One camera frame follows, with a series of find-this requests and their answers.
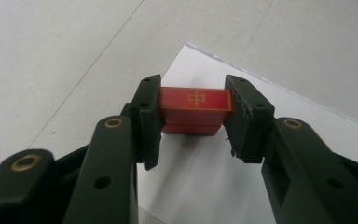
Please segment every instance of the small red object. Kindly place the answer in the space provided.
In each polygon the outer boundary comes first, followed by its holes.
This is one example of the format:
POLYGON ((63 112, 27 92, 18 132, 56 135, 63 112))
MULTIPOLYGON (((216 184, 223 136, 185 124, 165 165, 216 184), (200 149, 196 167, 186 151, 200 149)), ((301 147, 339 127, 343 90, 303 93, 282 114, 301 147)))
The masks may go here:
POLYGON ((164 133, 214 135, 232 114, 228 90, 161 87, 159 109, 164 133))

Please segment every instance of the sheet of paper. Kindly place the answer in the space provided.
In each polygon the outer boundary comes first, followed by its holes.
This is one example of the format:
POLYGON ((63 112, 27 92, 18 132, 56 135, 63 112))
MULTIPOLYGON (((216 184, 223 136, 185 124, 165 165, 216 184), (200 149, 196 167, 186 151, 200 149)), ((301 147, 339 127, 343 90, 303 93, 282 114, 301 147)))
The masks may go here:
MULTIPOLYGON (((358 123, 189 45, 162 86, 224 89, 226 74, 251 81, 276 118, 306 121, 334 152, 358 161, 358 123)), ((138 166, 140 206, 166 223, 275 223, 261 165, 232 158, 226 139, 223 127, 211 137, 163 134, 158 166, 138 166)))

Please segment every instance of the red block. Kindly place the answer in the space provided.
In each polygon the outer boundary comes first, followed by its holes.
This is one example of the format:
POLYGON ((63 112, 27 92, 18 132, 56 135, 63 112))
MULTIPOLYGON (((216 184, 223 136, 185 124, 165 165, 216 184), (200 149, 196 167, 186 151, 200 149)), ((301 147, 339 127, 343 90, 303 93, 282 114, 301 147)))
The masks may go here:
POLYGON ((159 108, 164 133, 214 135, 232 113, 228 90, 162 87, 159 108))

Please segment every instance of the chinese character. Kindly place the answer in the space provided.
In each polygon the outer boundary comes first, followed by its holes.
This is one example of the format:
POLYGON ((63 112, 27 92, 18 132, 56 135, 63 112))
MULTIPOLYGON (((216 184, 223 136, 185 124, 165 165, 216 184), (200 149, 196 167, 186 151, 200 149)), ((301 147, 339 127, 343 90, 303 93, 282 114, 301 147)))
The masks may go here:
POLYGON ((199 95, 199 92, 196 91, 194 94, 189 94, 189 95, 187 96, 187 100, 188 100, 189 102, 195 102, 195 103, 196 103, 196 107, 199 107, 199 102, 205 103, 205 94, 199 95))

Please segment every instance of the gold symbol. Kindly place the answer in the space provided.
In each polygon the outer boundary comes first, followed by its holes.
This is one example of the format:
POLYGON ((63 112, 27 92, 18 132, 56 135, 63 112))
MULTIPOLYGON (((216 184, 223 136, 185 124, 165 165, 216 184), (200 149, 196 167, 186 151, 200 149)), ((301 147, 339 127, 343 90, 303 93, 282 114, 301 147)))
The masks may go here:
POLYGON ((195 102, 195 103, 196 103, 196 107, 199 107, 199 102, 205 103, 205 94, 199 95, 199 92, 196 91, 194 94, 189 94, 189 95, 187 96, 187 100, 188 100, 189 102, 195 102))

